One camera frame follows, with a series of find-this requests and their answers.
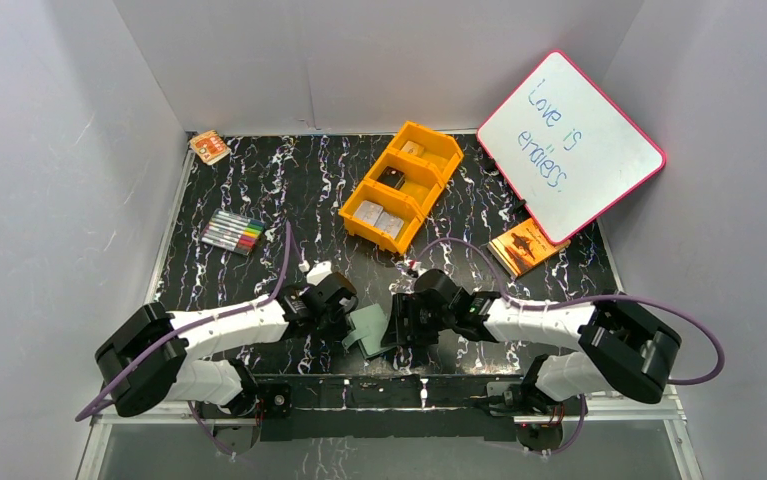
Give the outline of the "pink-framed whiteboard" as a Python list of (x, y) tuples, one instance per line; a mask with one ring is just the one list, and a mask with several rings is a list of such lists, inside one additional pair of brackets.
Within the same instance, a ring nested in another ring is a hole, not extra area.
[(531, 71), (476, 137), (554, 244), (667, 162), (666, 153), (560, 50)]

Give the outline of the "pack of coloured markers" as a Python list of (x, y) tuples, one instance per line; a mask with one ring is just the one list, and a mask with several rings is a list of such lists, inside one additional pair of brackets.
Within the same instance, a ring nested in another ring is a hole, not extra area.
[(217, 209), (202, 230), (199, 240), (228, 252), (248, 255), (263, 236), (266, 226), (262, 220)]

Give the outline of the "black card stack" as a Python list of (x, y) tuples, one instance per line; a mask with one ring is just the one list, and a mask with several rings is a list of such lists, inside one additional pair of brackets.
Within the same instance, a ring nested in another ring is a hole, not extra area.
[(405, 180), (405, 174), (395, 168), (386, 168), (377, 178), (378, 183), (394, 190), (401, 190)]

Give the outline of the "small orange card box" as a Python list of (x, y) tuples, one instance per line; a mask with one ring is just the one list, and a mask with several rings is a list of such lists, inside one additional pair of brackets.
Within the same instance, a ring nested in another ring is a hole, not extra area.
[(189, 140), (189, 145), (205, 165), (214, 165), (231, 153), (228, 145), (215, 130), (195, 135)]

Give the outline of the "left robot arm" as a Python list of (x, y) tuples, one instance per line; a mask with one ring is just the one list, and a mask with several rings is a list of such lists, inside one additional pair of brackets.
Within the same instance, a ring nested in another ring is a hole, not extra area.
[(346, 335), (356, 288), (339, 272), (311, 275), (275, 296), (204, 311), (169, 311), (162, 303), (140, 307), (96, 351), (106, 398), (124, 418), (163, 402), (212, 404), (246, 416), (265, 390), (241, 361), (214, 354), (254, 344), (316, 334)]

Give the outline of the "yellow three-compartment bin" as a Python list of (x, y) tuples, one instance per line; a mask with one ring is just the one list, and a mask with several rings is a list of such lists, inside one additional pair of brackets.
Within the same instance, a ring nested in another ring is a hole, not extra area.
[(347, 233), (405, 254), (463, 158), (453, 136), (404, 123), (340, 208)]

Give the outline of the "green card holder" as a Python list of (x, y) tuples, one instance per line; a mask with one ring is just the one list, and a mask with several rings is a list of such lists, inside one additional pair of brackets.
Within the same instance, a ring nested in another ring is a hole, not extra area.
[(348, 350), (358, 345), (366, 360), (374, 359), (390, 347), (382, 345), (389, 319), (379, 304), (372, 304), (351, 312), (347, 316), (348, 334), (341, 341)]

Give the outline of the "silver card stack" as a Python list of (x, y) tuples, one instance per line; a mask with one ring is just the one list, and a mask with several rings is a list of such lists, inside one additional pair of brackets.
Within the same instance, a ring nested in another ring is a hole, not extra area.
[(369, 200), (363, 200), (356, 208), (353, 217), (361, 223), (374, 226), (383, 213), (384, 208), (381, 205)]

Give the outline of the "gold card stack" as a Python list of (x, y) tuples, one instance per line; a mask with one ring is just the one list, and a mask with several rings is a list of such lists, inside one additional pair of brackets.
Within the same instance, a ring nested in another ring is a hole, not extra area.
[(422, 157), (425, 150), (426, 148), (423, 145), (415, 141), (406, 141), (400, 149), (401, 152), (415, 157)]

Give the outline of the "black mounting plate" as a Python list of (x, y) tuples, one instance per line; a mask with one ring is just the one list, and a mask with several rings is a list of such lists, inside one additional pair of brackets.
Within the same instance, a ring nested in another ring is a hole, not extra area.
[(240, 416), (199, 403), (225, 439), (250, 426), (264, 442), (353, 438), (478, 437), (550, 450), (570, 438), (582, 411), (571, 398), (537, 410), (518, 397), (515, 375), (266, 375), (254, 378), (253, 410)]

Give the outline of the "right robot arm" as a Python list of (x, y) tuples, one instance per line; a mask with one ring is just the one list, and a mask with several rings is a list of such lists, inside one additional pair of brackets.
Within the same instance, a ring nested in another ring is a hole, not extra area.
[(469, 293), (432, 269), (418, 276), (412, 292), (393, 296), (381, 343), (432, 345), (444, 330), (475, 342), (530, 341), (567, 349), (565, 355), (535, 359), (513, 395), (536, 414), (599, 391), (655, 404), (682, 342), (658, 317), (618, 295), (569, 307), (516, 304), (496, 291)]

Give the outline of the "orange book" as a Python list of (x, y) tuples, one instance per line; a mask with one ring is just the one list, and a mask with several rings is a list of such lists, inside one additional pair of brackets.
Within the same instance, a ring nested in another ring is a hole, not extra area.
[(518, 279), (569, 244), (569, 240), (553, 244), (530, 218), (492, 239), (488, 250), (513, 279)]

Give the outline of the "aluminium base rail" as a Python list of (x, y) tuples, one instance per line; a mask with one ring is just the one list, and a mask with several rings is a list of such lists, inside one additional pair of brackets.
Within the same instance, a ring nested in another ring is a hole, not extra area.
[[(265, 419), (295, 419), (301, 412), (315, 413), (437, 413), (475, 410), (480, 415), (512, 417), (517, 423), (577, 420), (579, 399), (539, 411), (513, 406), (513, 393), (522, 378), (513, 375), (255, 375)], [(683, 419), (685, 412), (673, 387), (657, 404), (644, 404), (617, 392), (586, 394), (591, 418)], [(191, 418), (181, 401), (162, 403), (143, 417), (158, 419), (177, 414)]]

